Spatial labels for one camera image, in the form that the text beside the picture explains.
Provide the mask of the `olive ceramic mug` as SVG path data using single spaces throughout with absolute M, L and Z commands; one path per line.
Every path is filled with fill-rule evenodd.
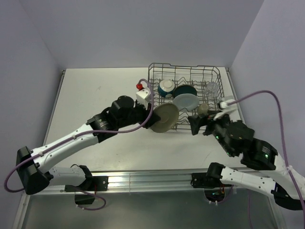
M 202 103 L 197 107 L 198 115 L 208 115 L 209 114 L 209 105 L 206 103 Z

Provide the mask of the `beige ceramic plate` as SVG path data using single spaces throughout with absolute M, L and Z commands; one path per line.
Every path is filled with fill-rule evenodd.
M 161 104 L 155 108 L 154 113 L 160 117 L 160 121 L 151 126 L 151 130 L 156 133 L 169 131 L 177 123 L 179 109 L 172 103 Z

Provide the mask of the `teal white ceramic bowl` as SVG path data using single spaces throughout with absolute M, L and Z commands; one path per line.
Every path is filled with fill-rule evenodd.
M 170 98 L 175 90 L 175 84 L 172 80 L 162 80 L 158 85 L 158 93 L 163 98 Z

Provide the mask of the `teal ceramic plate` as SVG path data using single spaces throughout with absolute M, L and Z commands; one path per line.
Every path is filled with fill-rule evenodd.
M 192 85 L 180 85 L 174 89 L 173 98 L 176 98 L 177 96 L 182 94 L 193 94 L 197 96 L 197 90 Z

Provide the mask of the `clear glass tumbler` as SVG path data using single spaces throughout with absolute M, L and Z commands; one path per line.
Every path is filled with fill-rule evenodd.
M 209 82 L 203 93 L 208 97 L 216 97 L 219 85 L 216 82 Z

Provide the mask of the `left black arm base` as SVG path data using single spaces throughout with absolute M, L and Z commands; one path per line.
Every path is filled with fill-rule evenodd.
M 77 208 L 86 211 L 97 211 L 106 207 L 106 199 L 98 192 L 107 191 L 108 189 L 108 176 L 97 176 L 93 177 L 92 181 L 89 182 L 88 186 L 75 187 L 72 185 L 66 185 L 64 188 L 65 192 L 74 192 L 74 202 Z M 95 200 L 101 200 L 103 204 L 97 208 L 90 208 Z

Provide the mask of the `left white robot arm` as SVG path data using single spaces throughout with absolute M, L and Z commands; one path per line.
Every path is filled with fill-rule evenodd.
M 48 186 L 60 185 L 84 191 L 90 189 L 93 176 L 86 166 L 62 168 L 57 164 L 82 149 L 115 136 L 121 128 L 135 124 L 149 128 L 160 119 L 151 104 L 145 106 L 124 95 L 67 136 L 33 150 L 26 146 L 19 149 L 17 173 L 26 194 L 37 194 Z

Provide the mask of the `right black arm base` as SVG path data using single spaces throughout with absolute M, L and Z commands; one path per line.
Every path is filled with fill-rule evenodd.
M 204 196 L 211 205 L 218 205 L 225 202 L 234 194 L 232 185 L 223 184 L 219 179 L 209 177 L 207 173 L 192 173 L 190 185 L 193 188 L 204 190 Z

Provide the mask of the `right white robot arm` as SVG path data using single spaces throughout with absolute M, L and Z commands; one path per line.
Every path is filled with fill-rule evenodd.
M 305 179 L 289 169 L 268 142 L 254 137 L 254 130 L 229 115 L 214 119 L 215 114 L 189 116 L 192 135 L 205 127 L 204 136 L 212 135 L 230 157 L 241 157 L 241 164 L 256 171 L 253 175 L 213 162 L 207 172 L 193 173 L 193 188 L 240 186 L 273 199 L 285 209 L 302 210 L 305 203 Z

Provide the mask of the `aluminium mounting rail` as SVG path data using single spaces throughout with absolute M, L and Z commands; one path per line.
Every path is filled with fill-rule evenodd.
M 223 184 L 243 187 L 271 197 L 276 189 L 275 181 L 269 177 L 259 177 L 243 173 L 229 167 L 213 165 L 206 172 L 209 177 L 219 179 Z M 120 174 L 93 175 L 85 166 L 70 168 L 53 167 L 48 172 L 42 173 L 36 168 L 18 172 L 21 177 L 23 189 L 28 195 L 37 194 L 49 186 L 72 185 L 75 187 L 88 186 L 93 177 L 108 176 L 107 190 L 123 191 L 157 191 L 157 190 L 188 190 L 192 186 L 191 174 L 188 171 L 147 171 L 123 172 Z

